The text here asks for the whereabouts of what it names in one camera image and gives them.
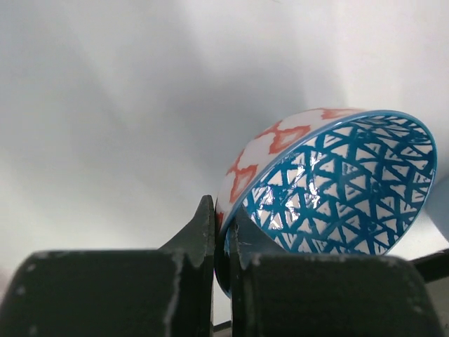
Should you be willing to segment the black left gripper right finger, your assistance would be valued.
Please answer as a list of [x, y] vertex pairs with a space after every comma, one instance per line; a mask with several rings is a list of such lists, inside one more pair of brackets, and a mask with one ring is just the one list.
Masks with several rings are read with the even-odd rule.
[[240, 209], [230, 232], [234, 336], [443, 336], [427, 285], [445, 280], [445, 253], [294, 254]]

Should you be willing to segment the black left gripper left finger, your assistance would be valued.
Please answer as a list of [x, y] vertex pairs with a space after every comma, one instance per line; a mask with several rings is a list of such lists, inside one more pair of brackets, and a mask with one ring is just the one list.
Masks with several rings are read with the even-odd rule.
[[1, 302], [2, 336], [211, 336], [213, 199], [159, 249], [38, 251]]

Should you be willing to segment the blue triangle pattern bowl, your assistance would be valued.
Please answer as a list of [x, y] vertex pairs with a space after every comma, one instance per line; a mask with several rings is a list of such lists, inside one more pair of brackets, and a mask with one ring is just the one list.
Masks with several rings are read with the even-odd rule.
[[395, 110], [316, 108], [255, 136], [215, 203], [215, 274], [230, 294], [230, 225], [239, 211], [291, 253], [383, 255], [409, 230], [437, 168], [431, 131]]

